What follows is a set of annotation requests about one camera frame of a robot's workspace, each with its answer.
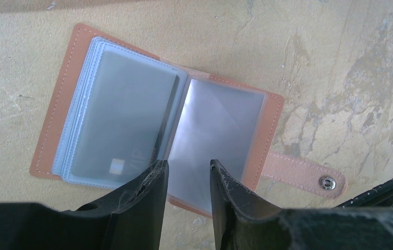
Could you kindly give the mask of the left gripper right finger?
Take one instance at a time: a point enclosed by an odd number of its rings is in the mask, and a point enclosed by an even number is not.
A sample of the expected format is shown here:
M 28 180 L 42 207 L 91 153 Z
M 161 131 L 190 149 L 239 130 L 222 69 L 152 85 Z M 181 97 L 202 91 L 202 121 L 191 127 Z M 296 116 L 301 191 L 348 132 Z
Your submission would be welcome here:
M 280 208 L 210 167 L 217 249 L 393 249 L 393 207 Z

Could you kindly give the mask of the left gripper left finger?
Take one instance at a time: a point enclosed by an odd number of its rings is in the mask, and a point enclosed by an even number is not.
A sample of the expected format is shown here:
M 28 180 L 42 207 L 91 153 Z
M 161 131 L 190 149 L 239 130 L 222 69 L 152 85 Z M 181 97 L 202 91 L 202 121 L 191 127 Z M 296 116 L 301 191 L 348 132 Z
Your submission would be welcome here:
M 0 203 L 0 249 L 158 249 L 168 162 L 76 210 Z

